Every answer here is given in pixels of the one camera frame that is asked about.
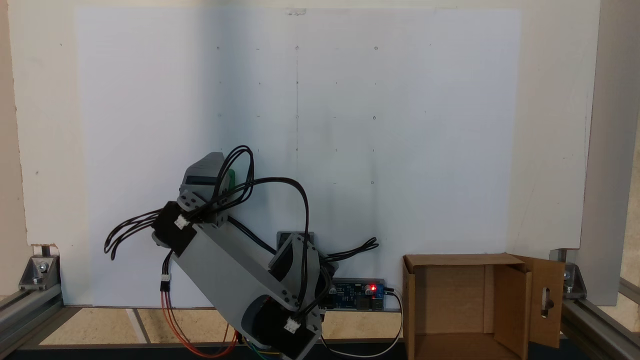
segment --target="green wire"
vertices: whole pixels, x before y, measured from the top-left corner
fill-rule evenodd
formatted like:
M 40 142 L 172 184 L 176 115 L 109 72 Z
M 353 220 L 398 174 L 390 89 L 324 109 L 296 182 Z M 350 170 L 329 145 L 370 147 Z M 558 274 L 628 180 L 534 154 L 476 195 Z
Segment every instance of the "green wire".
M 251 348 L 251 349 L 252 349 L 256 354 L 258 354 L 258 356 L 259 356 L 262 360 L 272 360 L 272 359 L 275 359 L 274 357 L 270 357 L 270 356 L 269 356 L 269 357 L 267 357 L 267 356 L 265 356 L 265 355 L 262 355 L 262 354 L 258 351 L 258 349 L 256 349 L 256 348 L 253 346 L 253 344 L 252 344 L 252 343 L 250 343 L 249 341 L 247 341 L 246 343 L 247 343 L 247 344 L 249 344 L 249 347 L 250 347 L 250 348 Z

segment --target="red wire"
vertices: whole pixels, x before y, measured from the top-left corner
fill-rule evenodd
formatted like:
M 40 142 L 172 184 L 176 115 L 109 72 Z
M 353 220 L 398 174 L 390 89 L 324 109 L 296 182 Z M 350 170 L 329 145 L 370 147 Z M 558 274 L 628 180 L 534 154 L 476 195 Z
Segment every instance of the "red wire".
M 231 351 L 233 351 L 233 349 L 236 347 L 237 332 L 234 332 L 234 336 L 231 339 L 231 342 L 232 342 L 231 346 L 227 347 L 223 352 L 219 352 L 218 354 L 205 354 L 205 353 L 199 351 L 186 338 L 186 335 L 184 335 L 184 333 L 182 332 L 182 329 L 180 330 L 180 332 L 177 330 L 177 329 L 180 329 L 180 327 L 177 326 L 178 324 L 177 324 L 177 321 L 175 320 L 175 315 L 173 314 L 173 307 L 171 306 L 171 298 L 170 298 L 170 296 L 169 296 L 169 294 L 167 292 L 162 292 L 161 293 L 160 302 L 161 302 L 161 305 L 162 305 L 163 315 L 164 315 L 164 319 L 166 320 L 166 323 L 171 328 L 171 330 L 172 330 L 173 334 L 175 335 L 175 337 L 178 338 L 178 341 L 180 341 L 192 353 L 194 353 L 194 354 L 196 354 L 198 356 L 201 356 L 201 357 L 208 358 L 208 359 L 215 359 L 217 357 L 222 357 L 224 355 L 227 355 L 227 354 L 231 353 Z M 225 343 L 226 340 L 227 340 L 227 332 L 228 332 L 228 330 L 229 330 L 229 324 L 227 323 L 227 329 L 225 330 L 225 337 L 223 339 L 223 343 Z

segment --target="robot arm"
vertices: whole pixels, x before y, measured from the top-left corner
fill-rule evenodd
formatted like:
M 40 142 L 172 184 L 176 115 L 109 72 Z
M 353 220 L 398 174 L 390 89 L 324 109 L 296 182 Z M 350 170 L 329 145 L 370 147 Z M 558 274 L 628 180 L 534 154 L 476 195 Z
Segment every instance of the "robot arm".
M 291 233 L 266 270 L 229 231 L 225 211 L 188 220 L 214 195 L 223 162 L 222 153 L 212 152 L 187 169 L 178 199 L 162 209 L 152 237 L 173 250 L 173 260 L 233 328 L 257 347 L 302 359 L 322 335 L 316 299 L 328 292 L 337 265 L 321 266 L 313 246 L 307 246 L 303 264 L 304 234 Z M 227 176 L 222 184 L 228 190 L 233 179 Z M 298 299 L 304 283 L 308 291 Z

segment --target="white connector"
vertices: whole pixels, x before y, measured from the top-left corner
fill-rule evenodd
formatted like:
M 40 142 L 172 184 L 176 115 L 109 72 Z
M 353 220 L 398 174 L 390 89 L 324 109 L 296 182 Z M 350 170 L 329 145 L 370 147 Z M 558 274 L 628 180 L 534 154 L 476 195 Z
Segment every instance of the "white connector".
M 291 334 L 295 334 L 298 328 L 300 327 L 300 323 L 292 318 L 287 319 L 287 324 L 284 325 L 284 329 L 289 331 Z
M 182 215 L 178 215 L 178 218 L 175 219 L 175 221 L 173 223 L 180 230 L 182 230 L 185 226 L 189 225 L 189 222 L 187 221 L 187 219 L 185 219 L 184 216 L 182 216 Z

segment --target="circuit board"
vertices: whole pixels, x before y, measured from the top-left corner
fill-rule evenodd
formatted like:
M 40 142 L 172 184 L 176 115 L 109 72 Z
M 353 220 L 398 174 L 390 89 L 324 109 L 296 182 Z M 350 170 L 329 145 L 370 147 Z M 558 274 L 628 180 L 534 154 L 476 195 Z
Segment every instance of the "circuit board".
M 333 278 L 322 303 L 327 310 L 382 311 L 385 309 L 385 282 L 382 279 Z

